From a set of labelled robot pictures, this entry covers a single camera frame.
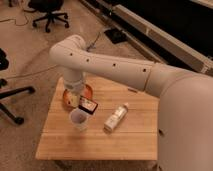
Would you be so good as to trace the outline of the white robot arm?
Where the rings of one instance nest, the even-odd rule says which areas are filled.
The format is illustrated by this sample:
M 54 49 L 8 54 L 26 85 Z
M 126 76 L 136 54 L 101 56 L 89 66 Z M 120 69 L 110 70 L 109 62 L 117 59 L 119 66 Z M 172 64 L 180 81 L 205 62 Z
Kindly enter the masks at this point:
M 65 87 L 83 90 L 85 72 L 159 99 L 158 171 L 213 171 L 213 77 L 190 70 L 91 53 L 79 35 L 53 45 L 50 58 L 62 67 Z

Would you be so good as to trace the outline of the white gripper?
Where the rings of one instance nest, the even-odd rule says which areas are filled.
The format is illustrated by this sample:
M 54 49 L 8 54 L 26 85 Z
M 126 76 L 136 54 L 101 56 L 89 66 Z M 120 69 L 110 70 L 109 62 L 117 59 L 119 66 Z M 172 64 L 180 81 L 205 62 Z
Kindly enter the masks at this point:
M 82 94 L 85 87 L 85 82 L 83 80 L 79 80 L 77 82 L 64 81 L 64 86 L 69 102 L 71 104 L 78 104 L 80 95 Z

